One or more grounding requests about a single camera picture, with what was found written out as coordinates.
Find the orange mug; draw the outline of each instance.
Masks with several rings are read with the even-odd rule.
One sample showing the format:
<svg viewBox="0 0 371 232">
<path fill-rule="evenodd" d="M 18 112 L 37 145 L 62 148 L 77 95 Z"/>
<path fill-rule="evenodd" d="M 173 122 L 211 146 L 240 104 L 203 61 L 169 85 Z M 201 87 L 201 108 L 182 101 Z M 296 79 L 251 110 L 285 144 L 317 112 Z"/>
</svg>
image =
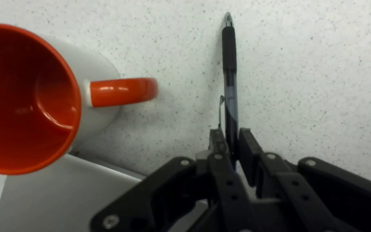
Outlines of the orange mug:
<svg viewBox="0 0 371 232">
<path fill-rule="evenodd" d="M 0 24 L 0 174 L 54 162 L 107 126 L 118 105 L 157 95 L 155 78 L 117 77 L 91 50 Z"/>
</svg>

